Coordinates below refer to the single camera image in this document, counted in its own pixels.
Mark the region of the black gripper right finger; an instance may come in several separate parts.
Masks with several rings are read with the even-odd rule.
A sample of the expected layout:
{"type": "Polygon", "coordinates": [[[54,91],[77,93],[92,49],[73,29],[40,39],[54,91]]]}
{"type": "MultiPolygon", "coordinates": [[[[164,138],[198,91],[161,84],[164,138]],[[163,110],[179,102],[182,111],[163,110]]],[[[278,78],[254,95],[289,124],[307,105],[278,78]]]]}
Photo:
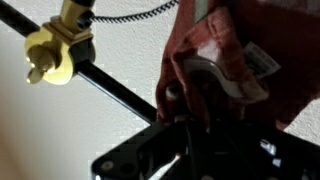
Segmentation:
{"type": "Polygon", "coordinates": [[[186,180],[320,180],[320,147],[253,122],[186,124],[186,180]]]}

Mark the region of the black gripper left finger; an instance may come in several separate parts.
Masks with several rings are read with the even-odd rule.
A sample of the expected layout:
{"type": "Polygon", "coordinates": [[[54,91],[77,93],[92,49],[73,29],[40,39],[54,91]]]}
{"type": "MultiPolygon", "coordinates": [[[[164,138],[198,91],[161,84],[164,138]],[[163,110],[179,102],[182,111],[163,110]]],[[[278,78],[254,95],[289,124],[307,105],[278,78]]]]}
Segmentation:
{"type": "Polygon", "coordinates": [[[155,122],[91,165],[93,180],[146,180],[186,150],[187,115],[155,122]]]}

